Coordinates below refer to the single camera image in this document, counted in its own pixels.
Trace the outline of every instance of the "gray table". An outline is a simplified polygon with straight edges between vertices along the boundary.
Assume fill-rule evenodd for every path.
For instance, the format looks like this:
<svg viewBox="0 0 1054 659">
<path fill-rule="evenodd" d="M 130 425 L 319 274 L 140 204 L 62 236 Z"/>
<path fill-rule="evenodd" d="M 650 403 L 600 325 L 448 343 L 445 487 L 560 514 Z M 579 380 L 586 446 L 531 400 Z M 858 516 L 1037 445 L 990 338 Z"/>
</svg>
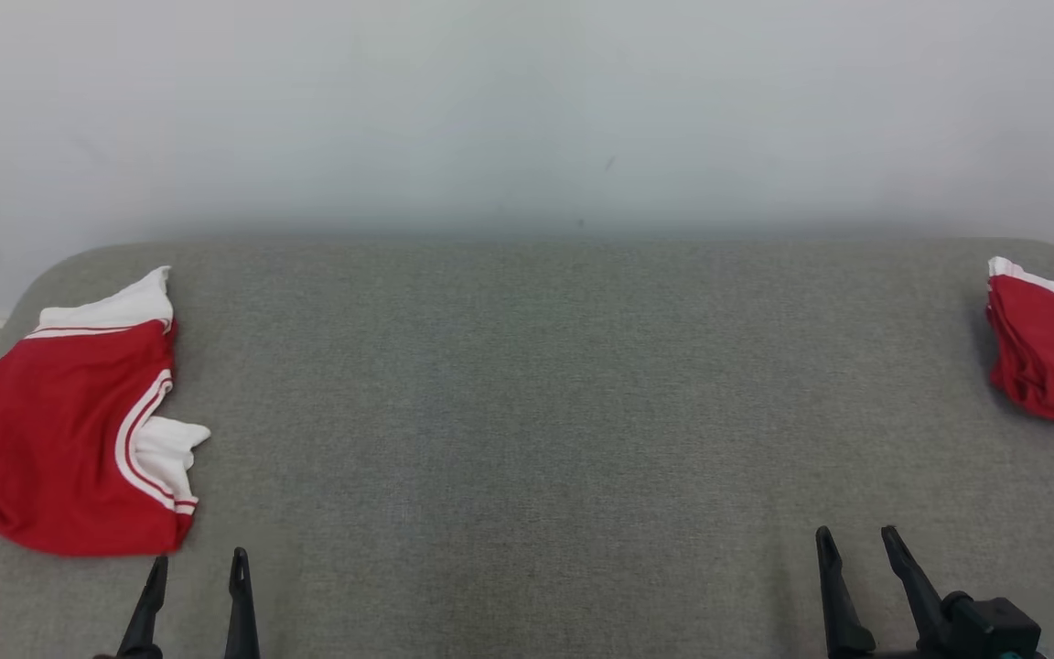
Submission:
<svg viewBox="0 0 1054 659">
<path fill-rule="evenodd" d="M 909 647 L 886 523 L 1054 651 L 1054 425 L 988 385 L 995 254 L 1054 278 L 1017 240 L 113 247 L 40 276 L 0 355 L 173 266 L 162 410 L 213 438 L 170 659 L 220 656 L 235 545 L 268 658 L 823 656 L 821 524 Z M 115 650 L 150 564 L 0 538 L 0 658 Z"/>
</svg>

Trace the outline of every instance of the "white fabric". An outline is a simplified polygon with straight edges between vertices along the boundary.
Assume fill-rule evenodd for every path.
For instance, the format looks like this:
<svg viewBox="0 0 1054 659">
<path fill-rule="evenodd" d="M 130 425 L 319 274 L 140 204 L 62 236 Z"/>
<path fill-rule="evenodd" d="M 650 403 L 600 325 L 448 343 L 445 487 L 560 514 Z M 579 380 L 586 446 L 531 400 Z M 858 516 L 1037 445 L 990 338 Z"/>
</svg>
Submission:
<svg viewBox="0 0 1054 659">
<path fill-rule="evenodd" d="M 1016 266 L 1016 264 L 1009 261 L 1003 257 L 992 258 L 990 266 L 991 276 L 999 274 L 1014 276 L 1016 279 L 1027 280 L 1029 284 L 1036 284 L 1037 287 L 1047 288 L 1049 291 L 1054 293 L 1054 280 L 1043 279 L 1042 276 L 1030 274 L 1030 272 L 1023 270 L 1023 268 Z"/>
<path fill-rule="evenodd" d="M 190 491 L 184 473 L 193 467 L 193 447 L 210 438 L 210 428 L 197 423 L 183 423 L 150 416 L 133 434 L 135 458 L 142 470 L 160 481 L 173 492 L 173 500 L 197 501 Z"/>
<path fill-rule="evenodd" d="M 162 322 L 168 330 L 173 322 L 173 305 L 164 291 L 168 278 L 169 267 L 162 266 L 103 301 L 77 308 L 43 309 L 28 337 L 116 332 L 150 321 Z"/>
</svg>

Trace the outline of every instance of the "gray fabric surface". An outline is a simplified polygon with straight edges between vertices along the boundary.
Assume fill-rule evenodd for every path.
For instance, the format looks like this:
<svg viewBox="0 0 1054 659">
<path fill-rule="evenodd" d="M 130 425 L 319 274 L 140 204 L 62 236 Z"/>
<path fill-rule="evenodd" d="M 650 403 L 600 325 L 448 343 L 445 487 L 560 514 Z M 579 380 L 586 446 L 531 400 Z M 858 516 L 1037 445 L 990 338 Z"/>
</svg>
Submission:
<svg viewBox="0 0 1054 659">
<path fill-rule="evenodd" d="M 878 528 L 1054 650 L 1054 425 L 988 385 L 987 259 L 909 243 L 114 247 L 50 305 L 173 266 L 213 438 L 167 656 L 218 656 L 243 545 L 264 656 L 823 656 L 816 526 L 879 645 L 916 637 Z M 0 538 L 0 658 L 115 650 L 150 559 Z"/>
</svg>

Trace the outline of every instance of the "wall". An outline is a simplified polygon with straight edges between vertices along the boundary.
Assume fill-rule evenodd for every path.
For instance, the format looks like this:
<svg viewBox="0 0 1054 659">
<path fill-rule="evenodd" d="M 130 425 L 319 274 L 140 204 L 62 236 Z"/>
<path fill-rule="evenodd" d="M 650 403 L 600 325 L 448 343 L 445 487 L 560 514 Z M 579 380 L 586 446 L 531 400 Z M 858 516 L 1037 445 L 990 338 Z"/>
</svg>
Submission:
<svg viewBox="0 0 1054 659">
<path fill-rule="evenodd" d="M 832 222 L 1054 241 L 1054 1 L 0 0 L 0 317 L 180 233 Z"/>
</svg>

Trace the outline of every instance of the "white wall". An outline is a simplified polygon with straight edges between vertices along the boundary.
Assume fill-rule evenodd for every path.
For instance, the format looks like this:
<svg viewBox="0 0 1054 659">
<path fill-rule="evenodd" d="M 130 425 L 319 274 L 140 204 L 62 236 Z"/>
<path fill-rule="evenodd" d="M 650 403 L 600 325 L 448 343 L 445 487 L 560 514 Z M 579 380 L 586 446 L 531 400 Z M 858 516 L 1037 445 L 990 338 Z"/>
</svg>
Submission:
<svg viewBox="0 0 1054 659">
<path fill-rule="evenodd" d="M 231 226 L 837 220 L 1054 241 L 1054 0 L 0 0 L 0 317 Z"/>
</svg>

